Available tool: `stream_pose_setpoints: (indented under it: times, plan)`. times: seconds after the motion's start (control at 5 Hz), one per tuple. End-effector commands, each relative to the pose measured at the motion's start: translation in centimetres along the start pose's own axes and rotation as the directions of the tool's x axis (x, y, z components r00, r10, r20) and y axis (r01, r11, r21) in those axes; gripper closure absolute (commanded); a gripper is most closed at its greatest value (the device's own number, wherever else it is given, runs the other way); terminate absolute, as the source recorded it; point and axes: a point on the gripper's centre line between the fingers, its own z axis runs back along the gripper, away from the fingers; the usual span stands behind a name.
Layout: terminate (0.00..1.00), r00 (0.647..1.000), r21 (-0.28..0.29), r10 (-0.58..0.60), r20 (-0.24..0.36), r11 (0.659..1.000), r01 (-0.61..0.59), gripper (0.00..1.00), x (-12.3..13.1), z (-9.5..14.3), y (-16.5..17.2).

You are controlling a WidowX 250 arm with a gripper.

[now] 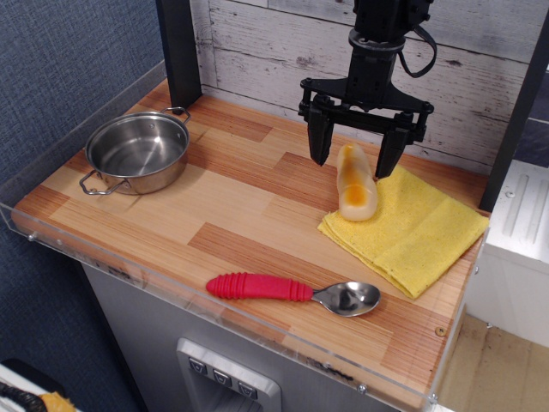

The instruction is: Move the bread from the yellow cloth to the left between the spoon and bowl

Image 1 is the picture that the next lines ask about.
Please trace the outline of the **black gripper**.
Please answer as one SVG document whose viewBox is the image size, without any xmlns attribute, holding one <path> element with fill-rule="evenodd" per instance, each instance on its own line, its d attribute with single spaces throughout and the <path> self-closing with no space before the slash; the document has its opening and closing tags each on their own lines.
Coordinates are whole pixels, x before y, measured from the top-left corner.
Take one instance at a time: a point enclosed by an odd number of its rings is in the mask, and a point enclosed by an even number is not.
<svg viewBox="0 0 549 412">
<path fill-rule="evenodd" d="M 432 104 L 405 94 L 392 83 L 395 61 L 409 71 L 403 56 L 405 37 L 390 39 L 352 29 L 353 48 L 348 74 L 340 79 L 301 81 L 299 115 L 307 123 L 311 158 L 322 166 L 329 156 L 337 124 L 383 135 L 376 178 L 387 178 L 405 147 L 424 140 Z"/>
</svg>

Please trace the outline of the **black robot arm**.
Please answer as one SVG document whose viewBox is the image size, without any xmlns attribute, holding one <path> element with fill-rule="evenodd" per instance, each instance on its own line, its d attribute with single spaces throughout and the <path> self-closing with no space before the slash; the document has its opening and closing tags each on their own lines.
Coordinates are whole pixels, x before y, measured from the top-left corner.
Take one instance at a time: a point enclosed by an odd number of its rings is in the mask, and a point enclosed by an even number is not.
<svg viewBox="0 0 549 412">
<path fill-rule="evenodd" d="M 430 18 L 428 1 L 357 1 L 349 33 L 353 48 L 348 75 L 341 79 L 305 78 L 299 116 L 308 124 L 310 156 L 323 165 L 335 125 L 382 135 L 376 176 L 387 178 L 406 146 L 421 142 L 431 103 L 404 94 L 392 83 L 396 62 L 404 64 L 405 36 L 416 33 L 431 48 L 436 42 L 421 24 Z"/>
</svg>

